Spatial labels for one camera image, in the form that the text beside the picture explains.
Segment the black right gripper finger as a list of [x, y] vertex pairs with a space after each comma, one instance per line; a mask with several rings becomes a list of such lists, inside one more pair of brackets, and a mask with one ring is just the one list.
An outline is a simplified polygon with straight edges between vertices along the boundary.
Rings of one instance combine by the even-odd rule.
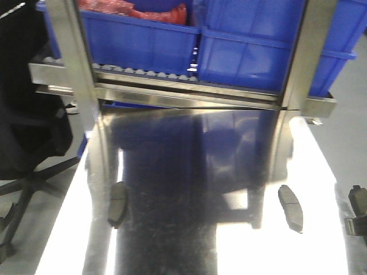
[[366, 216], [356, 218], [345, 218], [344, 223], [347, 235], [366, 236], [367, 234]]

